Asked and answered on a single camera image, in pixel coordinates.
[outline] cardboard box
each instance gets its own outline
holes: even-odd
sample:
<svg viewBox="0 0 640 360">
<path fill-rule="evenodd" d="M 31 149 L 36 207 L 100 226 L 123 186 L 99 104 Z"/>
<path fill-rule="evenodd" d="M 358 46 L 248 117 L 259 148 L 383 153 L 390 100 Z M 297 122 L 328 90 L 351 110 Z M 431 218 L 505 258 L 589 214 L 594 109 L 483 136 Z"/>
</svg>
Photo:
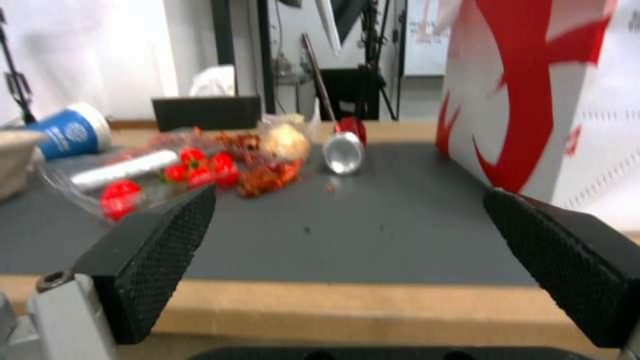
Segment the cardboard box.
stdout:
<svg viewBox="0 0 640 360">
<path fill-rule="evenodd" d="M 442 4 L 438 148 L 487 184 L 640 230 L 640 1 Z"/>
</svg>

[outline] black object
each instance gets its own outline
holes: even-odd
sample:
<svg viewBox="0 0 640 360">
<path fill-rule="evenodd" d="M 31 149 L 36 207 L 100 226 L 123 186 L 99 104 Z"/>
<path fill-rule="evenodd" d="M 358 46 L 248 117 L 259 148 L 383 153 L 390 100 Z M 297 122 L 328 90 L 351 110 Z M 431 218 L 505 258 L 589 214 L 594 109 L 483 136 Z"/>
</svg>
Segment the black object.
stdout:
<svg viewBox="0 0 640 360">
<path fill-rule="evenodd" d="M 22 119 L 25 124 L 30 124 L 36 121 L 36 118 L 31 113 L 29 105 L 31 104 L 31 88 L 24 74 L 18 72 L 13 64 L 13 58 L 9 46 L 6 41 L 6 34 L 4 33 L 3 24 L 6 24 L 4 17 L 4 10 L 0 8 L 0 43 L 2 43 L 2 50 L 4 52 L 4 58 L 6 59 L 9 72 L 4 73 L 4 79 L 6 86 L 9 89 L 9 94 L 13 97 L 13 100 L 20 106 L 22 110 Z"/>
<path fill-rule="evenodd" d="M 378 2 L 376 0 L 370 0 L 365 6 L 365 10 L 362 12 L 365 63 L 358 66 L 358 70 L 362 74 L 361 78 L 364 79 L 363 87 L 360 90 L 360 98 L 356 103 L 356 116 L 359 119 L 367 119 L 368 107 L 375 106 L 372 102 L 380 101 L 378 99 L 378 93 L 380 93 L 387 105 L 387 110 L 391 119 L 395 121 L 398 120 L 397 114 L 394 113 L 394 110 L 391 107 L 391 101 L 387 95 L 387 91 L 385 90 L 386 82 L 380 74 L 380 54 L 382 53 L 382 45 L 386 41 L 384 34 L 387 27 L 390 3 L 391 1 L 385 2 L 380 34 L 376 31 L 376 24 L 378 23 Z"/>
<path fill-rule="evenodd" d="M 269 30 L 270 0 L 258 0 L 258 32 L 260 35 L 260 62 L 262 63 L 262 84 L 264 86 L 264 110 L 268 114 L 276 113 L 275 82 L 271 66 L 271 35 Z"/>
<path fill-rule="evenodd" d="M 229 0 L 211 0 L 213 29 L 216 34 L 218 64 L 235 65 L 234 37 L 231 27 Z"/>
<path fill-rule="evenodd" d="M 219 348 L 191 360 L 589 360 L 553 348 L 360 347 Z"/>
<path fill-rule="evenodd" d="M 301 8 L 302 0 L 280 0 L 281 3 L 287 6 L 291 6 L 292 8 Z"/>
<path fill-rule="evenodd" d="M 361 69 L 324 69 L 320 70 L 326 91 L 329 94 L 329 102 L 336 119 L 356 116 L 356 107 L 362 100 L 362 91 L 365 91 L 366 107 L 360 114 L 360 119 L 378 119 L 380 117 L 380 96 L 377 86 L 367 86 L 367 83 L 375 81 L 371 76 L 382 81 L 379 74 Z M 324 107 L 320 111 L 321 119 L 328 120 L 329 114 Z"/>
<path fill-rule="evenodd" d="M 175 97 L 152 99 L 160 131 L 197 126 L 203 130 L 253 129 L 262 116 L 260 97 Z"/>
<path fill-rule="evenodd" d="M 333 20 L 341 43 L 347 38 L 360 13 L 369 6 L 370 2 L 371 0 L 331 0 Z"/>
<path fill-rule="evenodd" d="M 209 228 L 213 186 L 124 218 L 72 271 L 92 277 L 118 344 L 144 340 Z"/>
<path fill-rule="evenodd" d="M 621 348 L 640 315 L 640 247 L 597 218 L 502 190 L 484 207 L 512 253 L 598 347 Z"/>
</svg>

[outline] soda can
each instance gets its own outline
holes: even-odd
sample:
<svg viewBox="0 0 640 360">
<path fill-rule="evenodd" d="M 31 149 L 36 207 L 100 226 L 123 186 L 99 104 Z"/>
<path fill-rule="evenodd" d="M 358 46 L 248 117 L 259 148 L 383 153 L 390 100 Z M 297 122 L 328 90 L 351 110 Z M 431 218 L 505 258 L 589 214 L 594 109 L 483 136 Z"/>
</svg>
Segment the soda can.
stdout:
<svg viewBox="0 0 640 360">
<path fill-rule="evenodd" d="M 364 160 L 364 146 L 351 131 L 332 134 L 323 146 L 324 162 L 338 175 L 356 172 Z"/>
</svg>

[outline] paper cup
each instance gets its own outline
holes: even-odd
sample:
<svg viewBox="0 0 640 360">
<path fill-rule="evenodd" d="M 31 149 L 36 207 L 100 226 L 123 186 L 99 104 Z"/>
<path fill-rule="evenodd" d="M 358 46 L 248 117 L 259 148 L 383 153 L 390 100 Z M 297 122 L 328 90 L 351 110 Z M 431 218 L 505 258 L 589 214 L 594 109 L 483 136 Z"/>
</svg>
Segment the paper cup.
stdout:
<svg viewBox="0 0 640 360">
<path fill-rule="evenodd" d="M 95 154 L 111 146 L 107 120 L 84 102 L 67 106 L 26 129 L 47 135 L 47 140 L 38 144 L 40 154 L 46 160 Z"/>
</svg>

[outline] red strawberry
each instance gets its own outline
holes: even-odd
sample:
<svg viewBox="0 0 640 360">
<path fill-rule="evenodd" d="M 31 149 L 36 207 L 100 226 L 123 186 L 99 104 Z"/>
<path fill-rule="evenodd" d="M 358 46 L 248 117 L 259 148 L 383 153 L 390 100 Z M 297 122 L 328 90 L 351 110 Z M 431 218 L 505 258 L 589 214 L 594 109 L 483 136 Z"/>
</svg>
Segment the red strawberry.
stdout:
<svg viewBox="0 0 640 360">
<path fill-rule="evenodd" d="M 131 180 L 120 180 L 108 185 L 100 197 L 100 206 L 105 217 L 119 221 L 136 210 L 142 197 L 142 188 Z"/>
<path fill-rule="evenodd" d="M 213 184 L 216 176 L 208 168 L 200 167 L 189 173 L 189 187 L 194 189 L 202 185 Z"/>
<path fill-rule="evenodd" d="M 164 170 L 164 178 L 174 183 L 179 183 L 187 179 L 189 168 L 185 164 L 173 165 Z"/>
<path fill-rule="evenodd" d="M 207 157 L 204 152 L 194 147 L 185 147 L 180 152 L 180 160 L 189 168 L 199 168 L 207 164 Z"/>
</svg>

